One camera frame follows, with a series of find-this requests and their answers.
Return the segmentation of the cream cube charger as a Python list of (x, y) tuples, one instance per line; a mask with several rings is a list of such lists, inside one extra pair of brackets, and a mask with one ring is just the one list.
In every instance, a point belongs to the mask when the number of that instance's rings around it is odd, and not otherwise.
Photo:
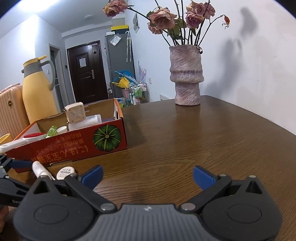
[(86, 119), (85, 108), (82, 102), (75, 102), (65, 106), (65, 113), (69, 123), (79, 123)]

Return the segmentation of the pink ribbed suitcase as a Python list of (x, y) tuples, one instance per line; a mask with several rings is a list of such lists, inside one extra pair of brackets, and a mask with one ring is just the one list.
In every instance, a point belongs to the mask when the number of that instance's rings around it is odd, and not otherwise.
[(9, 133), (14, 139), (30, 125), (22, 90), (23, 86), (19, 83), (1, 90), (1, 136)]

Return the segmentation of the yellow watering can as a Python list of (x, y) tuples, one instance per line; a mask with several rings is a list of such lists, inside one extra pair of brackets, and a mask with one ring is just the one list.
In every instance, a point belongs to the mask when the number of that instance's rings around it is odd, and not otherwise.
[(113, 85), (121, 88), (121, 89), (126, 89), (128, 88), (130, 81), (126, 77), (119, 77), (119, 82), (112, 82)]

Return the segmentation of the green spray bottle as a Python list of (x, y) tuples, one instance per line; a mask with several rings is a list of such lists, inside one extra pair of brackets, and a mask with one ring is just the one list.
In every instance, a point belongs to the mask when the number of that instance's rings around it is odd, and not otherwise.
[(46, 138), (50, 138), (57, 135), (57, 126), (51, 126), (46, 134)]

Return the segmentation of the grey refrigerator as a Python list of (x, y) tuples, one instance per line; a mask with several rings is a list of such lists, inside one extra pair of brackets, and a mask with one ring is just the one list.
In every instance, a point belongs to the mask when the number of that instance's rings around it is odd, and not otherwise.
[(121, 89), (112, 82), (119, 82), (118, 71), (128, 70), (135, 77), (135, 69), (133, 53), (128, 48), (130, 45), (127, 44), (129, 29), (115, 30), (114, 32), (114, 35), (105, 37), (105, 48), (113, 97), (121, 98), (123, 97)]

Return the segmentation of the red cardboard box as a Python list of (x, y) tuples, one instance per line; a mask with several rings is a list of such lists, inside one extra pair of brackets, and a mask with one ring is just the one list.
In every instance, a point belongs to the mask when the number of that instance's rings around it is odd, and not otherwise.
[(127, 149), (124, 117), (117, 99), (108, 99), (85, 106), (86, 116), (116, 120), (68, 131), (32, 142), (6, 152), (9, 158), (39, 161), (48, 167), (53, 163), (77, 161)]

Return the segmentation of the red white lint brush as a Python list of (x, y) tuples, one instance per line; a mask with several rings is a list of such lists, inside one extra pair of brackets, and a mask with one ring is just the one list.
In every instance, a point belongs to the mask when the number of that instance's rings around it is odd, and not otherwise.
[(43, 140), (46, 138), (46, 136), (47, 136), (46, 133), (33, 133), (33, 134), (26, 135), (23, 138), (20, 138), (18, 140), (11, 141), (6, 144), (2, 144), (1, 153), (6, 153), (14, 148), (17, 148), (32, 142)]

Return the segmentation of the wall picture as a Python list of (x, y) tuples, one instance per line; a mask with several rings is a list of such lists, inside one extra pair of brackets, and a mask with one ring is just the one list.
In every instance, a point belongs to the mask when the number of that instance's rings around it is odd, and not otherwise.
[(138, 21), (138, 14), (134, 15), (132, 23), (133, 23), (133, 29), (134, 29), (135, 33), (137, 33), (138, 30), (140, 29), (139, 21)]

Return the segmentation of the pink ceramic vase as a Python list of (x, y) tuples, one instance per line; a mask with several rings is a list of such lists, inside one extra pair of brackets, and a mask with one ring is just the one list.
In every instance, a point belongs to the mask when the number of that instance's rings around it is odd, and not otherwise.
[(170, 81), (175, 84), (175, 104), (200, 104), (199, 84), (204, 81), (201, 48), (195, 45), (171, 46)]

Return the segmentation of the white ribbed bottle cap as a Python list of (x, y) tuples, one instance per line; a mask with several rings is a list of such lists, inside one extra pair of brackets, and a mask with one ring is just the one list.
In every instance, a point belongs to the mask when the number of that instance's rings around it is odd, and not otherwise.
[(67, 131), (68, 131), (67, 126), (61, 126), (60, 128), (57, 129), (57, 134), (60, 135), (63, 133), (67, 133)]

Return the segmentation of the small white tube bottle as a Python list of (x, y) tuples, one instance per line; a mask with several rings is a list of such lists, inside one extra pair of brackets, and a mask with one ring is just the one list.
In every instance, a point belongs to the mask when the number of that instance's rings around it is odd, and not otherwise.
[(37, 178), (41, 176), (48, 176), (51, 180), (55, 180), (53, 175), (39, 161), (34, 161), (32, 163), (32, 171)]

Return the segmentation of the yellow box on fridge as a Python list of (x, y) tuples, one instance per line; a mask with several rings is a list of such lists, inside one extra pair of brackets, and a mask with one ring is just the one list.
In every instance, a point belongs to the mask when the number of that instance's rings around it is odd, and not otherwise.
[(125, 30), (129, 29), (128, 25), (117, 25), (117, 26), (112, 26), (111, 31), (117, 31), (117, 30)]

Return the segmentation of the white plastic jar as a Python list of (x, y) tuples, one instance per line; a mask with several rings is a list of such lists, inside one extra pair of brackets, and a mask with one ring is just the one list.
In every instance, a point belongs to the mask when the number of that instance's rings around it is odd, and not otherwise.
[(78, 123), (70, 123), (68, 125), (69, 131), (75, 131), (82, 128), (87, 128), (90, 126), (95, 126), (102, 123), (101, 115), (96, 114), (92, 116), (87, 116), (83, 121)]

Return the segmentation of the purple gear-shaped cap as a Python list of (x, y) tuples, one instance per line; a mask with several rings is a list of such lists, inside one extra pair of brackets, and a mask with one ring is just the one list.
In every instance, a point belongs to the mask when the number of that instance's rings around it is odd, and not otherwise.
[(105, 119), (102, 119), (102, 122), (105, 123), (105, 122), (109, 122), (109, 121), (114, 121), (116, 120), (115, 118), (105, 118)]

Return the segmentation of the dark entrance door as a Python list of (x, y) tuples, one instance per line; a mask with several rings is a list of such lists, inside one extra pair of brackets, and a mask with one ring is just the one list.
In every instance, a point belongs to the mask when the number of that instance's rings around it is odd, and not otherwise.
[(68, 48), (67, 55), (75, 100), (89, 104), (108, 99), (100, 42)]

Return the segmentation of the yellow thermos jug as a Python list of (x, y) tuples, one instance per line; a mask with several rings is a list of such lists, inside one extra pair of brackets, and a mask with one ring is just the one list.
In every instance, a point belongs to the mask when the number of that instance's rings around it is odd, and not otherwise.
[[(55, 67), (51, 60), (42, 61), (47, 56), (30, 59), (23, 64), (23, 104), (30, 123), (58, 114), (53, 89), (55, 87)], [(52, 80), (42, 67), (50, 65)]]

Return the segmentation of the yellow mug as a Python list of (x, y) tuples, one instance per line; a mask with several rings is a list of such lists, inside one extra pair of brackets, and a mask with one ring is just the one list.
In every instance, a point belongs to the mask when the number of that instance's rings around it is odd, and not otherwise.
[(0, 137), (0, 145), (6, 144), (13, 141), (13, 138), (11, 137), (10, 133), (7, 133)]

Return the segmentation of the dried pink roses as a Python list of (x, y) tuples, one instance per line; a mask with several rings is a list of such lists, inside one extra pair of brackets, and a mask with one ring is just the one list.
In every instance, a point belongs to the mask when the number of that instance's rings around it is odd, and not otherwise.
[(177, 13), (162, 7), (155, 1), (156, 7), (147, 14), (136, 11), (126, 1), (108, 1), (102, 9), (107, 17), (115, 17), (126, 10), (143, 16), (148, 20), (147, 27), (154, 35), (166, 34), (171, 38), (173, 46), (193, 45), (200, 47), (211, 25), (223, 19), (222, 27), (229, 28), (230, 19), (226, 15), (215, 16), (215, 9), (210, 1), (198, 3), (190, 1), (185, 6), (183, 1), (174, 1)]

